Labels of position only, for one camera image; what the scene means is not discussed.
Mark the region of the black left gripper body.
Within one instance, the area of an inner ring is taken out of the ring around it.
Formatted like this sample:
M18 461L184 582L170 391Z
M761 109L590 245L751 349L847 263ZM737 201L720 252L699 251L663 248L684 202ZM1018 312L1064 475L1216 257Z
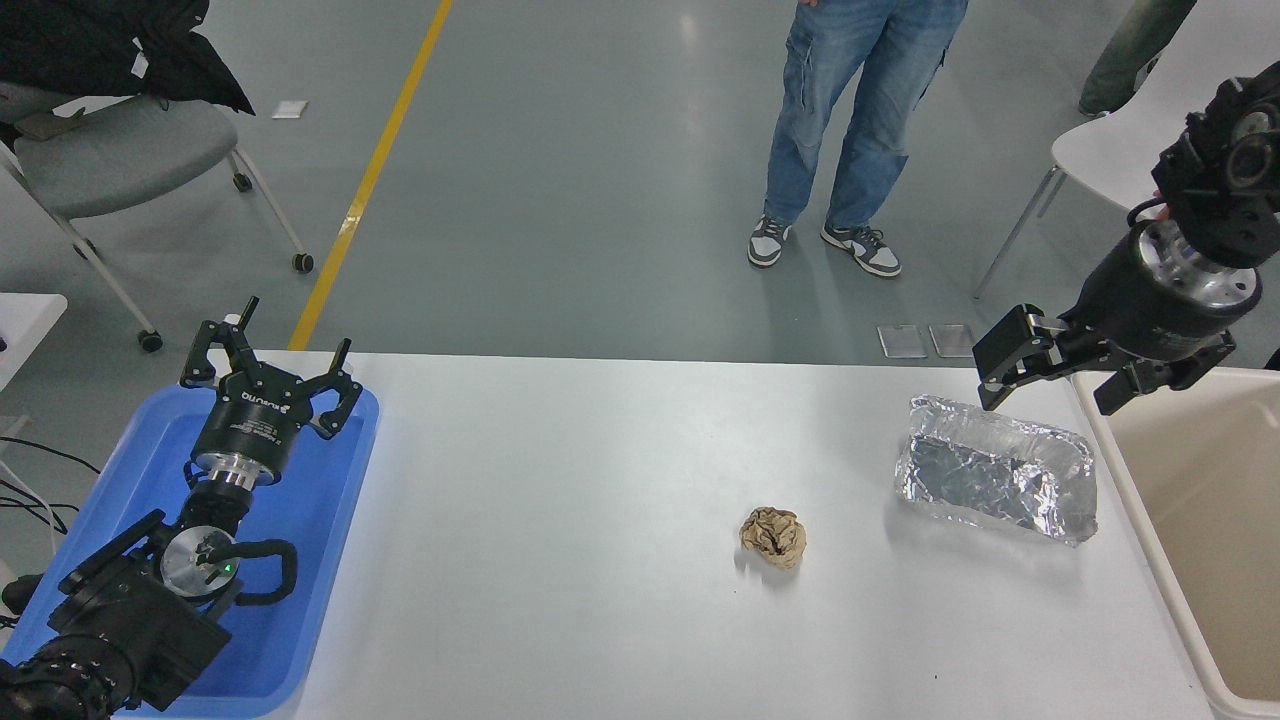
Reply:
M283 473L314 413L302 383L301 377L275 366L224 375L189 460L209 470L216 456L238 455L262 473Z

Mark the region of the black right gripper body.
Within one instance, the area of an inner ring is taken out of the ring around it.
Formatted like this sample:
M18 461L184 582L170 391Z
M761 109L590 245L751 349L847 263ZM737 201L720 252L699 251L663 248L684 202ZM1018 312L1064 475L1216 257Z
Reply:
M1126 354L1176 361L1253 309L1253 272L1208 260L1175 225L1135 225L1085 278L1061 320Z

